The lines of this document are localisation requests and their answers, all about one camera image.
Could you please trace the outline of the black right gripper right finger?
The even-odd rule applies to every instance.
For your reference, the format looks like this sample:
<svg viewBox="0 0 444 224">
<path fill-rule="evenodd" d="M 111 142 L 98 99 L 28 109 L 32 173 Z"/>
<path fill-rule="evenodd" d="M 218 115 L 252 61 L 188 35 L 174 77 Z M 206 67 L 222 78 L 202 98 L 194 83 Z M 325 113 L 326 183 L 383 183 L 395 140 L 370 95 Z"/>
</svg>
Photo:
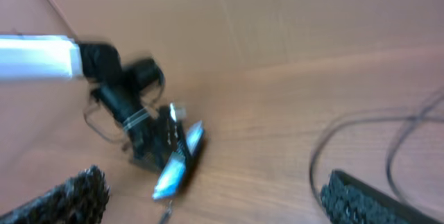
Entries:
<svg viewBox="0 0 444 224">
<path fill-rule="evenodd" d="M 441 224 L 342 170 L 332 171 L 320 202 L 334 224 Z"/>
</svg>

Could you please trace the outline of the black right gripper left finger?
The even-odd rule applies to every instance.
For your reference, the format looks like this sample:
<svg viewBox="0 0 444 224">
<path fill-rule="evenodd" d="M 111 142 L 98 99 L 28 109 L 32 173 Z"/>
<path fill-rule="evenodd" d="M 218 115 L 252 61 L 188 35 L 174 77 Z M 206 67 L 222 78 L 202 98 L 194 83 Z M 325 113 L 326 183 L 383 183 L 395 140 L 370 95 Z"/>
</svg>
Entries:
<svg viewBox="0 0 444 224">
<path fill-rule="evenodd" d="M 101 223 L 110 199 L 105 173 L 90 166 L 1 215 L 1 224 Z"/>
</svg>

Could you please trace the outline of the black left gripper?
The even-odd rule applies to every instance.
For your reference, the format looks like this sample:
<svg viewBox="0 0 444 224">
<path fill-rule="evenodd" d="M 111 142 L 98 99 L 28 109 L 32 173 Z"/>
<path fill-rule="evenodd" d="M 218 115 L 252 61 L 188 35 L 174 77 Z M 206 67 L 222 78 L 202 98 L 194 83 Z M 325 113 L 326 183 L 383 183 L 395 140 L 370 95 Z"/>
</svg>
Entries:
<svg viewBox="0 0 444 224">
<path fill-rule="evenodd" d="M 158 189 L 178 188 L 194 165 L 182 121 L 170 117 L 169 105 L 154 109 L 142 104 L 138 94 L 123 86 L 102 85 L 92 98 L 103 106 L 124 131 L 133 150 L 130 162 L 152 172 L 161 172 Z"/>
</svg>

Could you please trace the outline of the Samsung Galaxy smartphone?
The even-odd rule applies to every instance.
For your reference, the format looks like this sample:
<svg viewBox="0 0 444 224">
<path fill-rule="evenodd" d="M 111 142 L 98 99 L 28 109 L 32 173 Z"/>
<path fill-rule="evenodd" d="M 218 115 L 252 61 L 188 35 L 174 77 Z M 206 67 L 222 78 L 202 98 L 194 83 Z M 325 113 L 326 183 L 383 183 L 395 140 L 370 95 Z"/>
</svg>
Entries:
<svg viewBox="0 0 444 224">
<path fill-rule="evenodd" d="M 195 122 L 187 131 L 177 122 L 176 136 L 178 147 L 171 153 L 160 174 L 152 194 L 153 200 L 172 198 L 180 191 L 200 157 L 205 138 L 203 122 Z"/>
</svg>

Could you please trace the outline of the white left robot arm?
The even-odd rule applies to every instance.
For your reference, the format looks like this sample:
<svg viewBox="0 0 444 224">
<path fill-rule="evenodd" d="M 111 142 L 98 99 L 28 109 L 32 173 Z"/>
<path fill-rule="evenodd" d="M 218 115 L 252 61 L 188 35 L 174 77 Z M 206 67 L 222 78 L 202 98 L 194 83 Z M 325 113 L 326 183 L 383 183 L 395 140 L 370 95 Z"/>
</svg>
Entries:
<svg viewBox="0 0 444 224">
<path fill-rule="evenodd" d="M 94 104 L 110 112 L 133 150 L 133 159 L 160 172 L 153 198 L 175 194 L 196 163 L 204 128 L 183 128 L 185 111 L 174 103 L 155 107 L 142 96 L 164 89 L 165 77 L 151 57 L 123 65 L 106 42 L 77 42 L 64 35 L 2 35 L 1 79 L 85 78 Z"/>
</svg>

